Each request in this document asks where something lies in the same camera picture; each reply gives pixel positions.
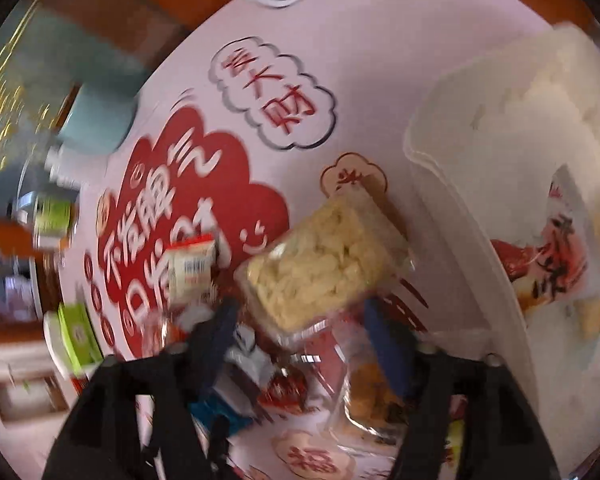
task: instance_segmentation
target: red chinese characters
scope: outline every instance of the red chinese characters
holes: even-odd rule
[[[177,110],[155,145],[138,140],[118,197],[108,192],[101,203],[107,215],[98,216],[98,265],[135,356],[141,355],[143,318],[168,302],[168,244],[213,232],[218,264],[233,270],[288,229],[284,199],[250,182],[240,140],[205,132],[193,107]]]
[[[327,166],[320,176],[320,189],[326,196],[331,196],[344,186],[356,186],[363,178],[371,178],[378,189],[388,189],[386,174],[377,164],[372,163],[355,152],[346,152]]]
[[[244,113],[274,149],[314,148],[333,131],[333,95],[304,72],[298,58],[271,44],[245,38],[224,46],[212,59],[210,78],[229,110]]]
[[[222,62],[223,68],[231,71],[231,76],[236,77],[243,70],[246,70],[252,61],[257,61],[258,56],[252,56],[244,48],[237,48]]]
[[[329,452],[326,449],[318,449],[315,447],[305,447],[299,449],[292,446],[289,449],[288,457],[289,465],[305,471],[313,471],[316,473],[337,473],[338,468],[333,463]]]
[[[282,99],[272,99],[262,107],[265,117],[275,127],[282,126],[285,133],[291,133],[292,125],[299,124],[302,116],[316,112],[314,104],[300,91],[301,85],[285,85],[289,92]]]

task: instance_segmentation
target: transparent plastic wrap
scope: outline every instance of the transparent plastic wrap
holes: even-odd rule
[[[491,240],[520,309],[600,298],[600,240],[567,166],[554,173],[536,245]]]
[[[439,478],[455,478],[464,436],[466,398],[453,396]],[[395,457],[408,431],[412,406],[393,393],[369,354],[350,360],[347,375],[322,436],[346,452]]]
[[[159,354],[165,346],[187,337],[166,312],[151,310],[141,326],[142,357]]]
[[[295,349],[411,266],[409,245],[361,186],[332,196],[235,273],[257,323]]]

